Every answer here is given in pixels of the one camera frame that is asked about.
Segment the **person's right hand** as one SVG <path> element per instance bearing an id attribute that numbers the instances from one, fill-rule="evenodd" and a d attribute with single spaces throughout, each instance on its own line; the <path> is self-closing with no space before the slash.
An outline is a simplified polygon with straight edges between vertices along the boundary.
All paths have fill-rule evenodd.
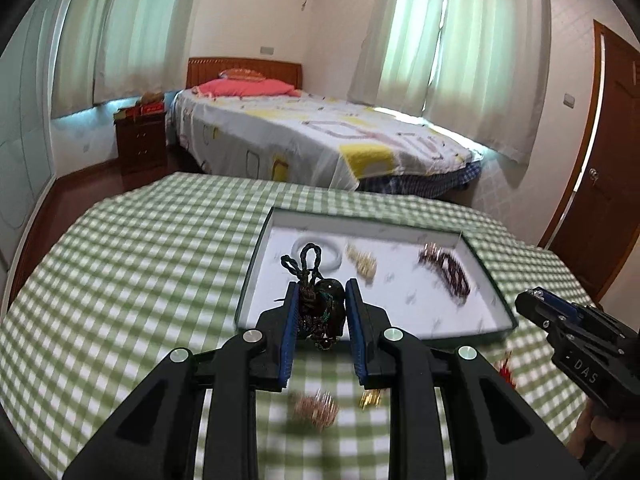
<path id="1" fill-rule="evenodd" d="M 598 404 L 588 399 L 576 426 L 566 442 L 568 452 L 576 458 L 582 458 L 587 441 L 591 437 L 621 448 L 629 442 L 639 441 L 638 422 L 616 422 L 597 413 Z"/>

